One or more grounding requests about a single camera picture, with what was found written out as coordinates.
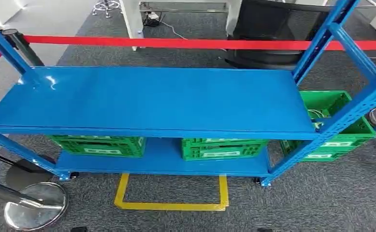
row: stanchion post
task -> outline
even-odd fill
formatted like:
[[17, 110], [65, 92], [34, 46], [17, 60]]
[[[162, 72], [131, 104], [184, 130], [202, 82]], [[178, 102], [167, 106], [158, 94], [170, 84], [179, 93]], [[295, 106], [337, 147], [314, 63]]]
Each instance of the stanchion post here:
[[20, 169], [22, 169], [22, 170], [24, 170], [26, 172], [29, 172], [29, 173], [33, 173], [34, 172], [33, 170], [31, 170], [31, 169], [29, 169], [29, 168], [27, 168], [27, 167], [25, 167], [23, 165], [20, 165], [20, 164], [18, 164], [16, 162], [13, 162], [10, 159], [7, 159], [7, 158], [5, 158], [3, 156], [0, 156], [0, 161], [2, 161], [4, 163], [7, 163], [9, 165], [12, 165], [12, 166], [16, 166], [17, 168], [20, 168]]
[[0, 32], [10, 45], [16, 48], [32, 66], [44, 66], [44, 63], [30, 47], [30, 44], [24, 39], [22, 33], [18, 32], [16, 29], [5, 29]]
[[61, 209], [61, 205], [47, 205], [43, 202], [22, 194], [16, 190], [8, 188], [6, 186], [0, 185], [0, 200], [5, 202], [12, 202], [15, 204], [19, 204], [26, 208], [30, 209], [41, 209], [41, 208], [50, 208], [50, 209]]

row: crate label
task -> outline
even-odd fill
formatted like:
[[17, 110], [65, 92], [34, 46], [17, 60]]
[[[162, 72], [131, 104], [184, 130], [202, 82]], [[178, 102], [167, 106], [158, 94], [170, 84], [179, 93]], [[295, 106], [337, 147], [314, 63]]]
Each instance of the crate label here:
[[97, 136], [97, 135], [69, 135], [69, 137], [81, 137], [81, 138], [98, 138], [98, 139], [111, 139], [110, 136]]
[[289, 147], [290, 147], [290, 146], [289, 146], [289, 143], [288, 143], [287, 140], [283, 140], [283, 141], [282, 141], [282, 144], [283, 144], [283, 146], [284, 146], [285, 148], [289, 148]]
[[223, 156], [240, 156], [240, 151], [230, 151], [230, 152], [204, 152], [202, 157], [223, 157]]
[[223, 141], [235, 141], [235, 140], [244, 140], [244, 139], [206, 139], [206, 143], [210, 142], [223, 142]]
[[326, 142], [322, 146], [352, 146], [353, 142]]
[[310, 154], [305, 158], [331, 158], [332, 154]]
[[140, 145], [140, 147], [143, 146], [143, 140], [144, 140], [144, 137], [140, 137], [140, 138], [138, 139], [138, 144]]
[[120, 150], [107, 150], [107, 149], [90, 149], [90, 148], [84, 148], [85, 152], [88, 153], [101, 153], [101, 154], [116, 154], [121, 155]]

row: crate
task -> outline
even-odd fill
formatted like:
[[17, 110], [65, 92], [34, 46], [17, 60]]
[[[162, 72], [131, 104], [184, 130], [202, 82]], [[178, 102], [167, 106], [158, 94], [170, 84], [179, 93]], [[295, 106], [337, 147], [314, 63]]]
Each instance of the crate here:
[[56, 138], [49, 136], [64, 150], [74, 154], [90, 154], [116, 157], [142, 157], [145, 149], [146, 138], [124, 137], [121, 139], [92, 139], [90, 136], [82, 138]]
[[266, 146], [261, 144], [246, 145], [218, 145], [190, 147], [182, 145], [182, 158], [184, 160], [215, 160], [248, 158], [257, 156]]
[[252, 145], [265, 144], [266, 139], [182, 139], [182, 146], [200, 147], [200, 146], [224, 146], [224, 145]]
[[[300, 94], [307, 110], [320, 112], [319, 114], [308, 111], [312, 119], [320, 118], [321, 115], [331, 117], [351, 101], [351, 97], [346, 91], [300, 91]], [[325, 142], [312, 154], [317, 154], [318, 152], [327, 154], [335, 153], [340, 156], [356, 149], [375, 137], [376, 132], [373, 127], [364, 117], [361, 117], [338, 135], [335, 135], [329, 141]], [[288, 144], [287, 149], [284, 149], [285, 142]], [[302, 142], [303, 141], [288, 140], [282, 141], [281, 145], [282, 149], [284, 149], [284, 153], [288, 154]]]
[[[285, 153], [285, 155], [289, 154], [291, 151], [293, 151], [300, 143], [289, 143], [292, 140], [283, 140], [281, 141], [280, 145]], [[305, 158], [301, 160], [301, 162], [306, 161], [334, 161], [338, 159], [340, 156], [344, 155], [346, 152], [340, 152], [340, 151], [315, 151], [311, 154], [307, 155]]]

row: shelf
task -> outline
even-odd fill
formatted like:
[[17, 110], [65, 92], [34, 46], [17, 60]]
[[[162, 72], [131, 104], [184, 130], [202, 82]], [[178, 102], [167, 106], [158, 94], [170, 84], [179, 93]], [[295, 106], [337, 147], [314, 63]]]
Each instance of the shelf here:
[[56, 169], [70, 172], [270, 176], [267, 149], [253, 158], [184, 161], [180, 139], [149, 138], [142, 158], [76, 155], [63, 151]]
[[0, 133], [318, 136], [289, 71], [149, 67], [34, 68], [0, 102]]

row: yellow floor tape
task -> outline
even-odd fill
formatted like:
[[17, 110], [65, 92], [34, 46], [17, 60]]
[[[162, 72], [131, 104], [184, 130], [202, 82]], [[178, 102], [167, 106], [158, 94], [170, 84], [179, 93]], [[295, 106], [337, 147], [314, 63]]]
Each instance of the yellow floor tape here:
[[128, 178], [130, 174], [123, 173], [118, 184], [118, 190], [114, 204], [122, 209], [139, 210], [181, 210], [181, 211], [225, 211], [229, 206], [228, 182], [224, 175], [219, 176], [219, 204], [185, 204], [185, 203], [140, 203], [123, 202], [125, 191], [127, 190]]

